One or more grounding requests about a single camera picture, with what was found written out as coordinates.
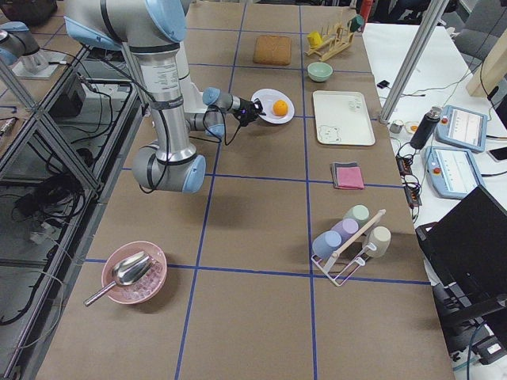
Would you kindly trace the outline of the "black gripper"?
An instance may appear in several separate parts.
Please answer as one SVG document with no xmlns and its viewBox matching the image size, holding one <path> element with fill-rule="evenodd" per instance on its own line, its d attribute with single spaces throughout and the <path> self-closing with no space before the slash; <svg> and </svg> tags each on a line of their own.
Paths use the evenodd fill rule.
<svg viewBox="0 0 507 380">
<path fill-rule="evenodd" d="M 240 127 L 245 127 L 254 122 L 259 116 L 264 114 L 261 101 L 255 98 L 253 101 L 239 99 L 239 105 L 233 107 L 233 116 L 239 122 Z"/>
</svg>

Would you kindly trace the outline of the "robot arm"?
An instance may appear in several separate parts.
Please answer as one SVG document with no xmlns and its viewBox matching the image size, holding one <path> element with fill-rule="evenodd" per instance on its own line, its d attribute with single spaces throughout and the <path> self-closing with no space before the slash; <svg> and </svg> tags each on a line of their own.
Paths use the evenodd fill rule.
<svg viewBox="0 0 507 380">
<path fill-rule="evenodd" d="M 67 33 L 78 42 L 122 51 L 134 84 L 151 111 L 155 141 L 134 159 L 140 187 L 195 193 L 205 176 L 206 160 L 190 142 L 192 131 L 225 139 L 225 116 L 245 127 L 263 113 L 261 101 L 244 100 L 214 87 L 204 92 L 192 82 L 183 44 L 188 1 L 70 1 Z"/>
</svg>

